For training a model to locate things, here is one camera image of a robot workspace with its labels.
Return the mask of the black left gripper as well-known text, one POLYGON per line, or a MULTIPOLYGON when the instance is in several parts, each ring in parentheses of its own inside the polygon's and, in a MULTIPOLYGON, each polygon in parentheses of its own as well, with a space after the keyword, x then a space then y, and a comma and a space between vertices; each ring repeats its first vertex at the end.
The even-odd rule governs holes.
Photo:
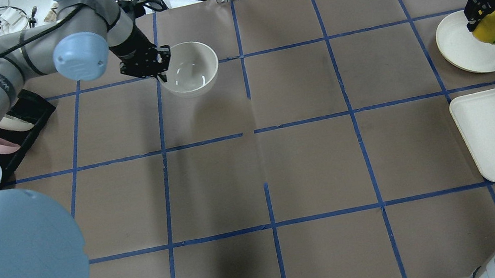
POLYGON ((169 45, 156 47, 151 45, 136 49, 128 54, 119 55, 122 75, 136 78, 158 78, 167 83, 167 71, 171 60, 169 45))

